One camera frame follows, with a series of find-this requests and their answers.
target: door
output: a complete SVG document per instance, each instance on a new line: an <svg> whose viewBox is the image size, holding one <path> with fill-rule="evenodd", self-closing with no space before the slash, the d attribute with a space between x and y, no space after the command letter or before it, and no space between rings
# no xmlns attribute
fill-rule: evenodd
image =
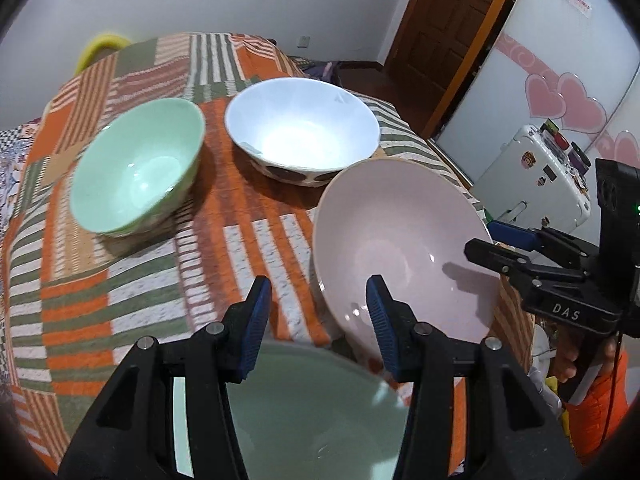
<svg viewBox="0 0 640 480"><path fill-rule="evenodd" d="M493 0L414 0L387 63L420 134L469 50Z"/></svg>

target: electrical outlet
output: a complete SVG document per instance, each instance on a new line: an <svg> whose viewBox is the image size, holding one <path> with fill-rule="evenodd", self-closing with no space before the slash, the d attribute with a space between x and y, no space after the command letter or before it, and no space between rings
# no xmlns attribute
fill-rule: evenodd
<svg viewBox="0 0 640 480"><path fill-rule="evenodd" d="M309 48L311 36L300 36L298 38L298 48Z"/></svg>

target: floor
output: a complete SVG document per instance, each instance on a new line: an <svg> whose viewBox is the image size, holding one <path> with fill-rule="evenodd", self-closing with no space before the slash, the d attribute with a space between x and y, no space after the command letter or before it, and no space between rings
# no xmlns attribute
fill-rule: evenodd
<svg viewBox="0 0 640 480"><path fill-rule="evenodd" d="M338 70L343 87L389 101L396 107L400 117L409 123L415 133L420 135L432 110L418 101L411 89L402 88L387 74L375 68L340 68Z"/></svg>

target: table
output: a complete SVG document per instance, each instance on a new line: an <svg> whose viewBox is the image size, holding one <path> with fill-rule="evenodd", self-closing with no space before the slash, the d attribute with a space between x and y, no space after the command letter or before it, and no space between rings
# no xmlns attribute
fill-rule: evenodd
<svg viewBox="0 0 640 480"><path fill-rule="evenodd" d="M161 342L189 336L221 319L259 274L270 277L276 303L267 336L326 348L344 343L314 287L310 245L322 189L262 176L225 131L233 95L284 76L303 74L263 38L175 34L100 60L47 106L6 230L2 282L6 366L17 418L52 469L140 336ZM83 231L69 211L70 178L82 150L121 113L176 96L196 103L207 121L187 202L146 234L106 239ZM427 166L460 188L483 215L478 201L392 105L358 97L380 122L385 156ZM495 312L492 332L528 366L532 322L508 286L501 288ZM366 358L361 362L380 371Z"/></svg>

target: screw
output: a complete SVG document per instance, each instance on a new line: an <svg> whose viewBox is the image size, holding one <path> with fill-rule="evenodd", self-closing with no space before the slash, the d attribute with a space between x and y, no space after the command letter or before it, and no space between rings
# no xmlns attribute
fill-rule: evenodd
<svg viewBox="0 0 640 480"><path fill-rule="evenodd" d="M217 335L224 332L225 326L219 321L214 321L213 323L209 323L204 330L207 331L207 334Z"/></svg>
<svg viewBox="0 0 640 480"><path fill-rule="evenodd" d="M414 325L414 332L417 333L417 335L429 335L433 332L433 326L429 323L419 321Z"/></svg>
<svg viewBox="0 0 640 480"><path fill-rule="evenodd" d="M502 341L500 341L497 337L488 337L484 340L484 344L487 345L491 350L499 350L502 348Z"/></svg>
<svg viewBox="0 0 640 480"><path fill-rule="evenodd" d="M136 345L141 350L149 350L154 345L154 339L149 335L143 335L138 341Z"/></svg>

